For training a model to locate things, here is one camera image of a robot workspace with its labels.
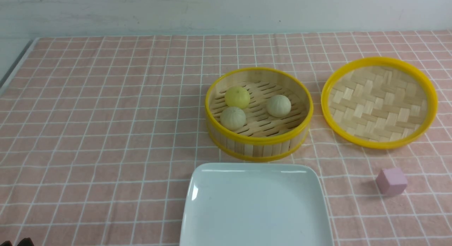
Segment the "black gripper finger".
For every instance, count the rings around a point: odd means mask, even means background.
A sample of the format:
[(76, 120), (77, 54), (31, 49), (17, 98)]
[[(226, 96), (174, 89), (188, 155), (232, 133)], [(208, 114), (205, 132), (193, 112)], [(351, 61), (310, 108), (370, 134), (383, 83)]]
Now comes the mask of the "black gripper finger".
[(35, 246), (31, 238), (22, 239), (17, 246)]

